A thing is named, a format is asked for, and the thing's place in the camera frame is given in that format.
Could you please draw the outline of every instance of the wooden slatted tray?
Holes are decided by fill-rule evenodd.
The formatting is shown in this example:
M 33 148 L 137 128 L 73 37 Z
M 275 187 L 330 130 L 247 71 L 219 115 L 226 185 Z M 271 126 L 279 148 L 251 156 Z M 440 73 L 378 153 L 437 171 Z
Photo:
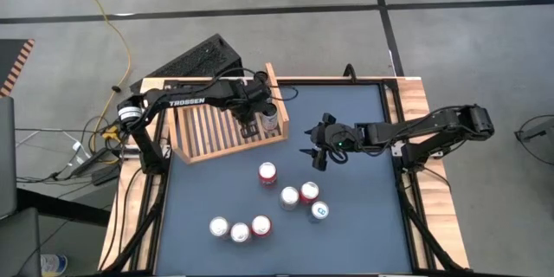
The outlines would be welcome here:
M 266 64 L 268 83 L 273 97 L 281 99 L 280 89 L 271 63 Z M 265 132 L 261 119 L 256 115 L 260 133 L 252 138 L 243 138 L 240 126 L 229 110 L 221 112 L 209 106 L 179 107 L 167 110 L 173 151 L 187 164 L 229 155 L 262 145 L 287 139 L 288 115 L 281 100 L 273 100 L 277 106 L 279 125 L 271 132 Z

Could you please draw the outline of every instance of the soda can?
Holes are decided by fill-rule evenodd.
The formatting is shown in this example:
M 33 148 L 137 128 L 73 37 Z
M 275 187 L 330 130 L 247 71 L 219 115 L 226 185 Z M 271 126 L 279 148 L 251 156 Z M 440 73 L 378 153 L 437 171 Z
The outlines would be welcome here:
M 236 243 L 246 243 L 252 238 L 250 228 L 243 222 L 238 222 L 231 228 L 231 239 Z
M 43 277 L 61 276 L 68 268 L 68 258 L 63 254 L 41 254 Z
M 266 108 L 261 112 L 261 127 L 268 132 L 275 130 L 279 124 L 277 106 L 268 103 Z
M 229 238 L 230 226 L 229 222 L 223 217 L 214 217 L 209 223 L 209 232 L 217 238 Z
M 303 204 L 315 203 L 319 196 L 319 187 L 314 182 L 305 182 L 300 187 L 300 202 Z
M 327 218 L 329 215 L 329 206 L 324 202 L 316 202 L 308 210 L 308 221 L 318 223 Z
M 257 216 L 252 221 L 252 234 L 256 237 L 267 237 L 271 234 L 273 224 L 267 216 Z
M 279 196 L 279 202 L 281 208 L 290 211 L 298 205 L 298 201 L 300 199 L 300 196 L 298 194 L 298 191 L 292 187 L 288 186 L 285 187 L 281 192 Z
M 261 164 L 258 169 L 258 178 L 261 186 L 274 186 L 277 182 L 277 169 L 275 169 L 274 164 L 269 162 Z

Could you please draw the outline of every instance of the black stand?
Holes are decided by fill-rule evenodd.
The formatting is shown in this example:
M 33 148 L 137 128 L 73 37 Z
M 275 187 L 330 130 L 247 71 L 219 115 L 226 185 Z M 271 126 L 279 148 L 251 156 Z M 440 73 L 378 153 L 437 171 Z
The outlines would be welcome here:
M 81 203 L 45 196 L 34 191 L 17 189 L 17 210 L 36 208 L 42 216 L 53 216 L 69 220 L 106 227 L 110 221 L 110 212 Z

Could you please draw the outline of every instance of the wooden board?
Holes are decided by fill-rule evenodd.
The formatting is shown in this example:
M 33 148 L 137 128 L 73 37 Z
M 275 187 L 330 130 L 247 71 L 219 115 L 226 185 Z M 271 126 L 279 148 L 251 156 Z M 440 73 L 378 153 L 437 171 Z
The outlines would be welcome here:
M 385 79 L 384 77 L 358 77 L 359 79 L 363 80 L 379 80 L 379 79 Z M 278 77 L 277 80 L 305 80 L 305 79 L 329 79 L 329 80 L 349 80 L 348 77 Z M 399 92 L 401 97 L 401 102 L 403 105 L 403 112 L 404 112 L 404 118 L 406 120 L 419 118 L 421 116 L 424 116 L 429 112 L 428 109 L 428 102 L 427 98 L 425 96 L 425 91 L 423 89 L 423 84 L 421 78 L 413 78 L 413 77 L 400 77 L 400 78 L 394 78 L 398 80 L 398 86 L 399 86 Z M 209 78 L 180 78 L 181 81 L 208 81 Z M 143 80 L 142 83 L 142 89 L 141 92 L 144 92 L 146 90 L 149 90 L 151 88 L 163 88 L 164 86 L 164 78 L 147 78 Z M 389 97 L 389 108 L 390 108 L 390 114 L 391 117 L 394 120 L 397 120 L 396 118 L 396 111 L 394 108 L 394 104 L 390 100 L 391 97 Z M 172 110 L 168 110 L 167 115 L 171 115 L 174 113 Z M 150 125 L 151 128 L 149 128 L 149 133 L 153 133 L 155 123 L 152 123 Z M 437 173 L 443 175 L 446 177 L 446 173 L 444 171 L 444 166 L 442 165 L 442 161 L 440 160 L 429 160 L 426 166 L 436 171 Z M 113 244 L 113 250 L 110 256 L 108 257 L 108 260 L 106 261 L 106 266 L 109 265 L 117 256 L 117 253 L 114 252 L 114 250 L 117 250 L 117 247 L 119 246 L 119 237 L 120 237 L 120 225 L 121 225 L 121 214 L 122 214 L 122 204 L 123 204 L 123 194 L 125 194 L 126 188 L 128 187 L 129 181 L 131 180 L 132 174 L 135 170 L 139 167 L 139 161 L 138 160 L 130 160 L 125 161 L 123 164 L 123 169 L 121 171 L 121 179 L 119 182 L 119 215 L 118 215 L 118 230 L 116 231 L 116 238 L 115 242 Z M 450 196 L 450 193 L 448 192 L 448 187 L 440 180 L 438 180 L 436 177 L 433 177 L 429 174 L 426 174 L 424 172 L 418 173 L 418 180 L 421 188 L 422 193 L 422 201 L 423 201 L 423 208 L 425 211 L 426 220 L 428 223 L 428 227 L 437 239 L 437 241 L 444 247 L 444 249 L 450 254 L 452 259 L 456 261 L 458 264 L 462 265 L 463 267 L 468 267 L 467 262 L 467 256 L 466 251 L 463 245 L 463 241 L 461 239 L 461 232 L 458 225 L 458 220 L 456 218 L 455 210 L 454 210 L 454 203 L 452 201 L 452 197 Z M 133 185 L 131 187 L 129 198 L 128 198 L 128 205 L 127 205 L 127 211 L 126 211 L 126 225 L 125 230 L 123 231 L 124 239 L 123 239 L 123 245 L 126 245 L 126 242 L 131 238 L 132 234 L 134 233 L 134 230 L 137 227 L 137 220 L 139 218 L 139 207 L 140 207 L 140 201 L 142 200 L 142 195 L 144 191 L 144 187 L 141 187 L 144 185 L 145 182 L 145 176 L 144 174 L 139 174 L 137 178 L 135 178 Z M 156 196 L 158 192 L 158 185 L 159 181 L 154 182 L 154 186 L 152 188 L 152 195 L 151 198 Z M 104 259 L 104 256 L 106 254 L 106 251 L 109 247 L 110 241 L 112 239 L 113 234 L 113 227 L 114 227 L 114 211 L 112 210 L 112 217 L 110 218 L 110 223 L 107 228 L 106 232 L 106 239 L 104 241 L 104 248 L 102 249 L 102 256 L 101 260 Z M 421 268 L 427 267 L 427 263 L 425 262 L 425 256 L 424 256 L 424 249 L 422 244 L 422 238 L 417 232 L 417 229 L 412 226 L 412 231 L 414 233 L 414 240 L 415 240 L 415 251 L 416 256 L 419 260 L 419 264 Z M 146 233 L 145 238 L 143 239 L 143 243 L 141 245 L 141 252 L 138 262 L 138 269 L 145 268 L 146 265 L 146 254 L 148 251 L 149 243 L 150 243 L 150 231 Z
M 407 77 L 398 79 L 398 88 L 405 120 L 420 118 L 429 113 L 427 97 L 421 78 Z M 392 102 L 391 92 L 387 92 L 387 97 L 392 121 L 397 122 L 398 118 L 394 103 Z M 427 138 L 428 136 L 413 138 L 411 141 L 417 143 Z M 425 166 L 441 176 L 447 177 L 441 160 L 430 159 Z M 434 177 L 426 171 L 419 172 L 417 180 L 421 190 L 423 210 L 429 230 L 456 263 L 462 267 L 469 267 L 466 250 L 461 239 L 458 219 L 454 210 L 454 202 L 448 186 L 439 178 Z M 408 177 L 404 177 L 403 181 L 405 186 L 409 186 Z M 413 190 L 410 188 L 407 192 L 410 201 L 413 203 Z M 413 223 L 411 223 L 411 227 L 419 267 L 427 268 L 428 263 L 425 261 L 422 237 Z M 441 263 L 436 259 L 435 265 L 437 268 L 442 268 Z

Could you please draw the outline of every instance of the black robotic arm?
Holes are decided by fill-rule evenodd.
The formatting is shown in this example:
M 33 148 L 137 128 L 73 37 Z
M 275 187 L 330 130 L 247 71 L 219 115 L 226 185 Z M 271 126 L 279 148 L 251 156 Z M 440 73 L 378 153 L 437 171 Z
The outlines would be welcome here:
M 447 155 L 452 145 L 466 140 L 486 140 L 494 134 L 493 123 L 485 108 L 477 105 L 447 106 L 406 122 L 391 124 L 359 123 L 354 127 L 339 124 L 329 113 L 312 130 L 310 140 L 318 149 L 300 150 L 313 158 L 312 166 L 326 169 L 326 157 L 338 164 L 348 160 L 348 152 L 378 156 L 393 144 L 406 139 L 434 134 L 421 143 L 406 142 L 399 150 L 402 167 L 412 169 L 427 162 L 437 152 Z
M 267 109 L 271 90 L 267 74 L 257 72 L 251 81 L 214 79 L 205 86 L 186 86 L 174 89 L 152 89 L 133 95 L 118 105 L 121 130 L 132 135 L 141 151 L 141 164 L 146 174 L 167 172 L 168 163 L 157 144 L 153 144 L 146 127 L 156 114 L 166 108 L 208 104 L 230 110 L 241 125 L 244 138 L 258 134 L 255 113 Z

